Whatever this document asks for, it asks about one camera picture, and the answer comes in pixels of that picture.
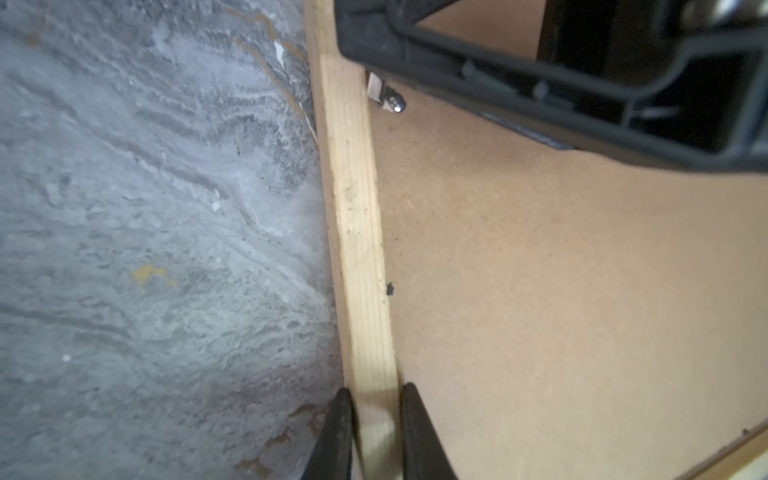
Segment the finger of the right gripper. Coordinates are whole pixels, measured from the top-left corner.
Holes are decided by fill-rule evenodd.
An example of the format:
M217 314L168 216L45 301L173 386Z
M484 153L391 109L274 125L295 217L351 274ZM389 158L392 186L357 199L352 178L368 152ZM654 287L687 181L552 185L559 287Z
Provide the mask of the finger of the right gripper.
M442 1L337 1L341 54L556 149L581 149L651 168L704 173L767 170L767 147L700 150L636 132L587 107L624 107L644 97L565 67L520 59L423 26Z

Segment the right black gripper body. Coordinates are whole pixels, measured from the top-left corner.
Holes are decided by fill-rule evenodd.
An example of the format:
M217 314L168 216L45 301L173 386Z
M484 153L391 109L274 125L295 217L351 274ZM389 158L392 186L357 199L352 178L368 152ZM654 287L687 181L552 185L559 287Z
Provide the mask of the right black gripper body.
M767 147L764 1L549 1L537 58L645 93L593 116L700 150Z

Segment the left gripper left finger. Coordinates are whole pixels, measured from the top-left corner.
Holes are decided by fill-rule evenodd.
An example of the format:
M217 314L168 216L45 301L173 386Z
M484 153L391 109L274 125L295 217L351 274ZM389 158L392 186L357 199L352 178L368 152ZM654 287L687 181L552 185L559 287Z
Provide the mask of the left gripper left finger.
M300 479L351 479L353 443L353 399L349 389L341 388L329 405L320 435Z

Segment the brown backing board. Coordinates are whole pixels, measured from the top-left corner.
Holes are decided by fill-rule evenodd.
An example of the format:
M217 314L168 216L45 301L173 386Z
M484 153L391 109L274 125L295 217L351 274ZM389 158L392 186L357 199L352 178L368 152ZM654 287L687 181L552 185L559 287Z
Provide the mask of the brown backing board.
M403 378L462 479L678 479L767 429L767 178L375 110Z

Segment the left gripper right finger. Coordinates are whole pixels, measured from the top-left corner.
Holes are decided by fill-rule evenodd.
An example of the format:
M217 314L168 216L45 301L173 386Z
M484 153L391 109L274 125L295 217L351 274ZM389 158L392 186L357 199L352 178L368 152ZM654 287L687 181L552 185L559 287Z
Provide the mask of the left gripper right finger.
M401 430L404 479L458 479L414 383L402 388Z

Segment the wooden picture frame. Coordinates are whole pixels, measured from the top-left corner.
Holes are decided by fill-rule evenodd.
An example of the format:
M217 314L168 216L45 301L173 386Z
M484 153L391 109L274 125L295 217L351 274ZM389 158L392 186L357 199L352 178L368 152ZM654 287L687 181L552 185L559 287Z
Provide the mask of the wooden picture frame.
M385 290L384 229L371 120L375 110L391 112L368 98L367 73L371 71L341 54L335 2L309 1L304 16L343 374L353 398L354 436L363 477L404 479L401 394L403 386L412 382L400 373ZM445 8L428 16L424 27L520 59L536 57L549 1L442 2ZM406 104L404 88L430 95L401 80L379 76ZM767 429L729 454L719 454L699 475L678 479L763 479L766 475Z

